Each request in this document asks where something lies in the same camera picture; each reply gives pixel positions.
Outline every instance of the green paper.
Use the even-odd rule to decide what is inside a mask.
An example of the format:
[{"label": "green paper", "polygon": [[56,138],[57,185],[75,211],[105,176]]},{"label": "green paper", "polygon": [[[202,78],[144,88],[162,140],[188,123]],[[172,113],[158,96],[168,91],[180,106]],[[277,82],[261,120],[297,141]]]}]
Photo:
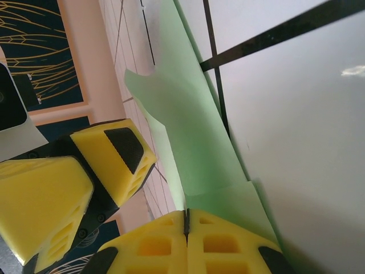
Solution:
[{"label": "green paper", "polygon": [[173,196],[178,197],[174,192],[181,184],[187,207],[206,210],[276,242],[172,0],[162,1],[160,35],[162,56],[156,72],[140,76],[126,71],[125,83],[143,106]]}]

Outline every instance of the black strip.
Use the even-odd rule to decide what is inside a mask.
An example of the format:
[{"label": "black strip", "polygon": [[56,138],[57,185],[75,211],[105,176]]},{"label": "black strip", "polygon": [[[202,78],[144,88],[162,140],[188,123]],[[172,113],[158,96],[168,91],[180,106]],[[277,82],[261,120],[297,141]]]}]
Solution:
[{"label": "black strip", "polygon": [[148,27],[147,27],[147,21],[146,21],[146,15],[144,13],[144,6],[141,0],[141,6],[142,6],[142,13],[143,13],[143,19],[144,19],[144,24],[146,26],[146,31],[147,31],[147,37],[148,37],[148,43],[149,43],[149,49],[151,50],[151,55],[152,55],[152,61],[153,61],[153,65],[155,66],[155,57],[153,56],[153,51],[152,51],[152,45],[151,45],[151,39],[149,38],[149,32],[148,32]]},{"label": "black strip", "polygon": [[184,235],[186,237],[186,244],[188,245],[190,233],[190,208],[184,210]]},{"label": "black strip", "polygon": [[118,254],[116,247],[108,247],[92,255],[80,274],[107,274]]},{"label": "black strip", "polygon": [[295,274],[295,270],[291,267],[284,255],[270,247],[259,247],[263,260],[270,269],[271,274]]},{"label": "black strip", "polygon": [[330,0],[200,63],[208,71],[365,10],[365,0]]},{"label": "black strip", "polygon": [[[209,0],[203,0],[203,4],[204,4],[206,25],[208,27],[210,48],[212,50],[212,58],[214,58],[215,56],[217,56],[217,45],[216,45],[216,39],[214,37],[213,22],[212,22],[212,15],[210,13]],[[219,67],[214,68],[214,73],[216,75],[217,91],[218,91],[218,98],[219,98],[219,104],[220,104],[220,109],[221,109],[222,121],[223,121],[224,127],[226,128],[228,136],[230,136],[226,104],[224,102],[221,71],[220,71]]]},{"label": "black strip", "polygon": [[134,174],[144,153],[143,146],[137,136],[128,127],[104,130],[104,133],[125,162],[125,165]]},{"label": "black strip", "polygon": [[118,37],[116,38],[116,50],[115,50],[115,57],[114,57],[114,65],[116,63],[116,54],[118,52],[118,44],[119,44],[119,36],[120,36],[120,23],[121,23],[121,14],[123,12],[123,3],[124,3],[124,0],[121,0],[121,8],[120,8],[120,14],[119,14],[119,25],[118,25]]}]

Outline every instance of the yellow robot part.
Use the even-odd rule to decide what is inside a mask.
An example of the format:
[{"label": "yellow robot part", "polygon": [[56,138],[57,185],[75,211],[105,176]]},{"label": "yellow robot part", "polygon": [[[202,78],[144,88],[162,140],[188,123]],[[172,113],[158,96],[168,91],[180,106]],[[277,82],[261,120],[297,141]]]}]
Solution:
[{"label": "yellow robot part", "polygon": [[38,255],[37,273],[70,249],[92,191],[73,157],[0,163],[0,235],[22,265]]},{"label": "yellow robot part", "polygon": [[81,274],[294,274],[269,240],[198,209],[171,212],[103,245]]},{"label": "yellow robot part", "polygon": [[92,126],[71,139],[118,207],[141,187],[157,162],[130,119]]},{"label": "yellow robot part", "polygon": [[280,249],[242,227],[199,209],[190,210],[189,274],[271,274],[259,247]]},{"label": "yellow robot part", "polygon": [[100,251],[110,247],[118,250],[107,273],[186,274],[183,227],[183,212],[175,211],[107,242]]}]

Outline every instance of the white device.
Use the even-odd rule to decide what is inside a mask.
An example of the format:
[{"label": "white device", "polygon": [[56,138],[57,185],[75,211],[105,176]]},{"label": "white device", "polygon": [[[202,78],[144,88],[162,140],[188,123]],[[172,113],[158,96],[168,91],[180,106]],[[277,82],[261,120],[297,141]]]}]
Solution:
[{"label": "white device", "polygon": [[31,121],[9,69],[0,63],[0,162],[46,143]]}]

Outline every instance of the black screw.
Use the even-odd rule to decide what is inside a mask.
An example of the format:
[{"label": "black screw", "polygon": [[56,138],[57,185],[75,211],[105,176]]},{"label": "black screw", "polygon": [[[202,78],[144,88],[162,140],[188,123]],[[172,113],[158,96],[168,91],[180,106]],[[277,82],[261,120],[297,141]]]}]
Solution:
[{"label": "black screw", "polygon": [[28,156],[28,159],[36,159],[39,157],[39,154],[36,151],[29,151],[27,156]]},{"label": "black screw", "polygon": [[105,219],[106,219],[106,217],[105,217],[104,214],[101,213],[101,214],[98,215],[98,222],[104,223]]},{"label": "black screw", "polygon": [[79,232],[78,232],[78,237],[79,237],[80,239],[85,239],[85,238],[86,238],[86,236],[87,236],[87,230],[86,230],[86,229],[84,229],[84,228],[81,228],[81,229],[79,230]]}]

